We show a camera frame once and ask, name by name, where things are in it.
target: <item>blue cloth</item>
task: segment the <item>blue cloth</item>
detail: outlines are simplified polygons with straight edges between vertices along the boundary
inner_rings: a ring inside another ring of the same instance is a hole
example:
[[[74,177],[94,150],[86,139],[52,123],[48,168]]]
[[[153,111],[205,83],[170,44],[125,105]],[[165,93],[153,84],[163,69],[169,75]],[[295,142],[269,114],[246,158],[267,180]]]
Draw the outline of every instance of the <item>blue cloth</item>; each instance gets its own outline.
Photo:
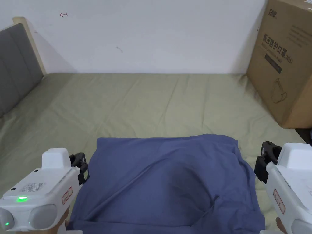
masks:
[[[99,138],[69,230],[256,233],[265,229],[255,175],[221,135]]]

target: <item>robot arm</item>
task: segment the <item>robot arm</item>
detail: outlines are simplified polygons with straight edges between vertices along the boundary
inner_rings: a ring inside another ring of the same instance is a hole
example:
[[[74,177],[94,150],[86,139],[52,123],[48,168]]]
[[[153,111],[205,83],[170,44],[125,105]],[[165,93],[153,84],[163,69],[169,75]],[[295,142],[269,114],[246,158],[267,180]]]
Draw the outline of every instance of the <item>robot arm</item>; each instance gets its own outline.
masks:
[[[49,149],[42,155],[42,167],[0,199],[0,225],[8,231],[54,227],[88,178],[84,153],[69,156],[64,148]],[[65,223],[58,233],[65,233]]]
[[[287,233],[312,233],[312,147],[302,143],[280,147],[264,142],[255,174],[266,184],[267,194]]]

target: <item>speaker grille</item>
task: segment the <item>speaker grille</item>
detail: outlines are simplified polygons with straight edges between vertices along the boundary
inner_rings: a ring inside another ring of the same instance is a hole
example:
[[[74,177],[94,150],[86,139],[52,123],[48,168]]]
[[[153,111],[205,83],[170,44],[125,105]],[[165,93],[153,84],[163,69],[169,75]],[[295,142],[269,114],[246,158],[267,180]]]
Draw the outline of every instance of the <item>speaker grille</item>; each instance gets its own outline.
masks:
[[[21,190],[21,193],[27,192],[37,192],[39,191],[46,183],[29,183],[26,184]]]

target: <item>wooden bed frame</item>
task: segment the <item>wooden bed frame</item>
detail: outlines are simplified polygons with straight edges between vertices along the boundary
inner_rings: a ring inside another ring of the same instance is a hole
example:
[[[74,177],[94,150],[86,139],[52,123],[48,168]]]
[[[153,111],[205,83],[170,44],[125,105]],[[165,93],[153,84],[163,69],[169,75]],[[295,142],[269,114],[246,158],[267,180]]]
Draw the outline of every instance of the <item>wooden bed frame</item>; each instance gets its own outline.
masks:
[[[35,55],[37,57],[37,60],[39,62],[41,71],[42,71],[43,75],[45,75],[46,74],[46,70],[44,68],[43,62],[42,62],[41,57],[39,55],[39,52],[38,52],[38,49],[36,47],[35,41],[34,41],[34,39],[32,37],[32,34],[31,34],[30,30],[29,30],[26,18],[25,17],[14,17],[12,20],[13,20],[13,24],[14,25],[21,23],[24,26],[24,28],[26,30],[26,33],[27,33],[27,36],[28,36],[28,38],[30,40],[32,48],[33,48],[33,50],[35,52]]]

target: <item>wall mark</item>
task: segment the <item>wall mark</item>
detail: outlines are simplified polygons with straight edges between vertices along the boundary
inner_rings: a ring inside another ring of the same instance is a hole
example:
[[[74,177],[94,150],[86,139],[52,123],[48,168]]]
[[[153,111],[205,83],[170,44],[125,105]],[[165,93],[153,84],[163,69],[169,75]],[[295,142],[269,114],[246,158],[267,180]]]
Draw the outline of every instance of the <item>wall mark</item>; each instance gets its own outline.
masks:
[[[65,14],[62,14],[62,13],[60,14],[61,17],[63,17],[63,15],[68,16],[68,15],[67,15],[67,11],[65,12]]]
[[[121,48],[119,48],[118,46],[116,47],[116,49],[120,50],[120,51],[123,53],[122,49],[121,49]]]

